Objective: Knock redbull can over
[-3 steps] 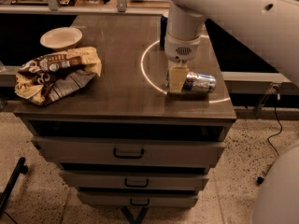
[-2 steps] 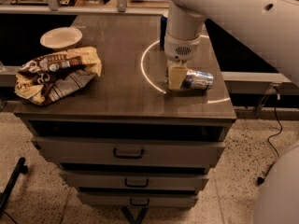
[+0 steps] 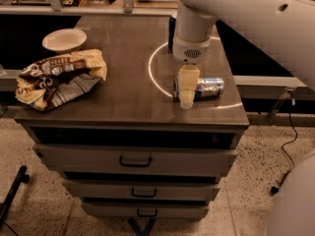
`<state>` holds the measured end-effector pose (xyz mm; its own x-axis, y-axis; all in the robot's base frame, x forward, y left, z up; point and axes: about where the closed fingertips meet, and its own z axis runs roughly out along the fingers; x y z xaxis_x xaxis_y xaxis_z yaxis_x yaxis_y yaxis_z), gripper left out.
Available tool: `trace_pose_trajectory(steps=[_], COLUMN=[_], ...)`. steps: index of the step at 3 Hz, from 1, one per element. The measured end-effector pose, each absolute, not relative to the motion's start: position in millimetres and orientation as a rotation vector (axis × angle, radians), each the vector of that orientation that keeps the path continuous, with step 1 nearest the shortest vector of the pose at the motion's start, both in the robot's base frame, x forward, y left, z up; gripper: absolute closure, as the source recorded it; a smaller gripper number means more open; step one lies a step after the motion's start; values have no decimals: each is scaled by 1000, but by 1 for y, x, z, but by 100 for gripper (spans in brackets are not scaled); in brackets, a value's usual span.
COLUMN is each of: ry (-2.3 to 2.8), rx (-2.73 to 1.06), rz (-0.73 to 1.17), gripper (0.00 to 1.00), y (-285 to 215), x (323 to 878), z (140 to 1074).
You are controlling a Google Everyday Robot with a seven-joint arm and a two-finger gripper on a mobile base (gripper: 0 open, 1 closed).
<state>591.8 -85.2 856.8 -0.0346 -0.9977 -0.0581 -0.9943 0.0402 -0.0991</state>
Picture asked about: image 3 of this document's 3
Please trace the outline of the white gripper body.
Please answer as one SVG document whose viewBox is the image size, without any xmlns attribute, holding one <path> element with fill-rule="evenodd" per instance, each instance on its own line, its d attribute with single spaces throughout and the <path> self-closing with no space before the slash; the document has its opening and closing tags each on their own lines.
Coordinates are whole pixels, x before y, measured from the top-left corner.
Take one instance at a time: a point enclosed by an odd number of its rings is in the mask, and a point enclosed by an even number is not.
<svg viewBox="0 0 315 236">
<path fill-rule="evenodd" d="M 183 64 L 198 64 L 205 60 L 211 40 L 208 38 L 202 42 L 189 42 L 177 35 L 173 39 L 172 53 L 174 59 Z"/>
</svg>

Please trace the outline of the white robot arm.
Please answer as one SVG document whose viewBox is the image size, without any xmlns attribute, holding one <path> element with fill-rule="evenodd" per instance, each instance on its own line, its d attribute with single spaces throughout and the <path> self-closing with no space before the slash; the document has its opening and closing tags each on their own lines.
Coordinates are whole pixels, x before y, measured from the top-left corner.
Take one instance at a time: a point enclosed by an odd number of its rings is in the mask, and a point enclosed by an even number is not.
<svg viewBox="0 0 315 236">
<path fill-rule="evenodd" d="M 221 20 L 315 89 L 315 3 L 312 0 L 179 0 L 174 57 L 186 64 L 205 58 L 208 29 Z M 287 174 L 265 236 L 315 236 L 315 151 Z"/>
</svg>

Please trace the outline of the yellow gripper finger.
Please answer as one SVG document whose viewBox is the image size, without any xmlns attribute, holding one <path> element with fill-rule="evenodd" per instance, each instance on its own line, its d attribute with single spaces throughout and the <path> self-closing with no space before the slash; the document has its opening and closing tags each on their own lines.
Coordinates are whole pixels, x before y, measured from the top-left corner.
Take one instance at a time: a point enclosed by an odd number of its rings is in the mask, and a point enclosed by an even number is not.
<svg viewBox="0 0 315 236">
<path fill-rule="evenodd" d="M 182 109 L 187 110 L 193 106 L 199 76 L 200 70 L 196 65 L 187 64 L 179 70 L 179 100 Z"/>
</svg>

